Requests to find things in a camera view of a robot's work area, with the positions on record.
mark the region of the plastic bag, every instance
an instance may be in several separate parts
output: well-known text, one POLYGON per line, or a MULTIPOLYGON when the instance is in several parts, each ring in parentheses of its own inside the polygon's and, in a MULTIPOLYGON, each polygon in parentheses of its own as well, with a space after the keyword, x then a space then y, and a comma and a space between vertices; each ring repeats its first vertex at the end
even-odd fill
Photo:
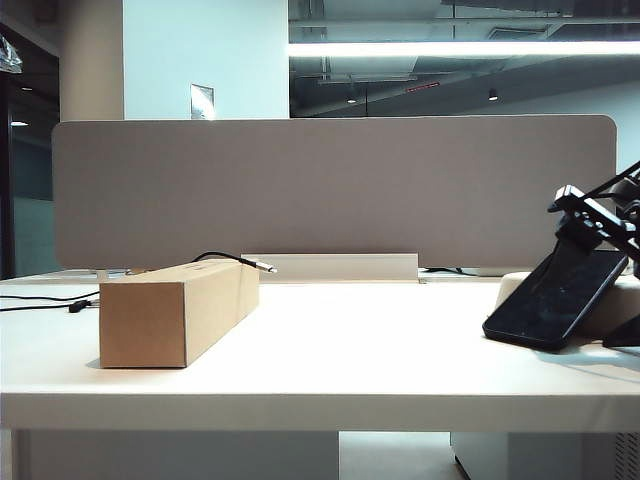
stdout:
POLYGON ((22 60, 4 36, 0 35, 0 71, 22 73, 22 60))

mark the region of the smartphone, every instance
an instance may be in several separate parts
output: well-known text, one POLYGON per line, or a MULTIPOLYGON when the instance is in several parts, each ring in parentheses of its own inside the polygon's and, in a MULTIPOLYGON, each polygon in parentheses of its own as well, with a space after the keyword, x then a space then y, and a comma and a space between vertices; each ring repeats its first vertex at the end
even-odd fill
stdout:
POLYGON ((622 252, 595 250, 558 281, 544 276, 552 257, 538 265, 484 322, 488 338, 560 350, 628 263, 622 252))

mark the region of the cable connector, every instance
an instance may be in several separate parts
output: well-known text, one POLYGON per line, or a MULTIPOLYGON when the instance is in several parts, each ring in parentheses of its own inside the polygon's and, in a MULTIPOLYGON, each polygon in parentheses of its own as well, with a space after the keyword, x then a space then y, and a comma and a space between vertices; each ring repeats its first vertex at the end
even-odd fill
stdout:
POLYGON ((69 304, 69 313, 78 313, 87 307, 97 307, 100 305, 100 300, 78 300, 69 304))
POLYGON ((263 272, 269 272, 269 273, 278 273, 278 269, 273 265, 269 265, 268 263, 264 263, 264 262, 253 262, 253 263, 254 265, 252 266, 257 268, 258 270, 262 270, 263 272))

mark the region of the gray fabric privacy panel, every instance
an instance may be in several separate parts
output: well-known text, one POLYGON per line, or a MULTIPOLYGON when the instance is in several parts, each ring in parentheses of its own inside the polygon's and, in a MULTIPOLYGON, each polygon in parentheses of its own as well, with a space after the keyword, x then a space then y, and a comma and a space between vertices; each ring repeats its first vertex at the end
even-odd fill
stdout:
POLYGON ((66 267, 160 267, 204 250, 406 253, 531 267, 556 190, 615 172, 599 115, 69 122, 53 135, 66 267))

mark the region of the desk surface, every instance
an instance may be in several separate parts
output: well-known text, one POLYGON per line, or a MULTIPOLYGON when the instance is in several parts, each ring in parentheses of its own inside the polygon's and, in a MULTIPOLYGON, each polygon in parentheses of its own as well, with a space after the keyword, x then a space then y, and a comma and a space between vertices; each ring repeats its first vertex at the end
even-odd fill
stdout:
MULTIPOLYGON (((2 284, 73 295, 91 284, 2 284)), ((640 354, 493 342, 498 280, 263 285, 186 369, 101 370, 98 312, 0 314, 12 429, 640 431, 640 354)), ((3 305, 12 305, 3 301, 3 305)))

